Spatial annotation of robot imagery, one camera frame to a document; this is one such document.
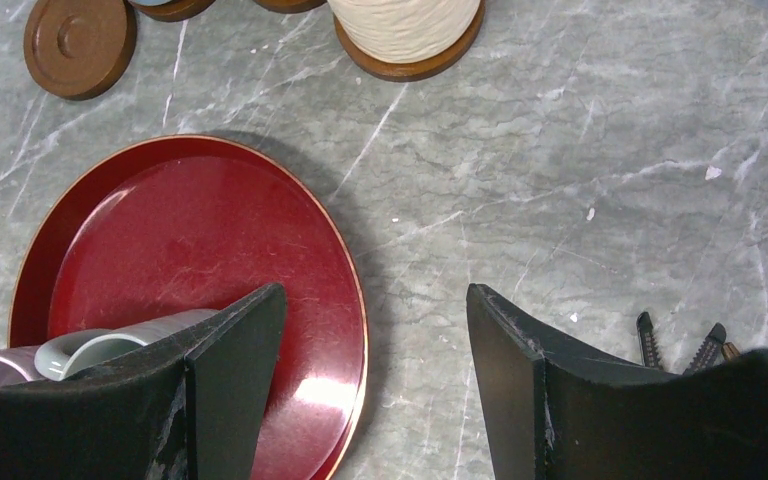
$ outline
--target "wooden base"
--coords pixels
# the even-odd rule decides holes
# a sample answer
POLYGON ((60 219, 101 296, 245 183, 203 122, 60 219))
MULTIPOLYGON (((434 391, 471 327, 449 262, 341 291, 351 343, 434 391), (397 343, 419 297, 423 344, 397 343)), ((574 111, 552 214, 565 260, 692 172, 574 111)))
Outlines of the wooden base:
POLYGON ((301 13, 325 4, 325 0, 254 0, 254 3, 277 13, 301 13))
POLYGON ((475 18, 451 47, 443 52, 420 62, 414 63, 387 63, 369 56, 351 41, 349 35, 343 29, 337 17, 334 17, 334 28, 337 30, 337 39, 343 45, 343 49, 360 68, 374 77, 391 82, 415 82, 433 77, 443 70, 451 67, 469 50, 478 32, 481 30, 481 22, 484 20, 484 3, 481 0, 475 18))
POLYGON ((193 18, 207 10, 215 0, 174 0, 156 7, 147 7, 131 2, 140 12, 159 22, 180 22, 193 18))
POLYGON ((40 0, 28 16, 23 49, 28 72, 40 87, 67 100, 87 100, 119 81, 136 45, 137 16, 121 0, 92 0, 83 6, 40 0), (75 22, 81 23, 85 38, 104 41, 67 55, 58 32, 75 22))

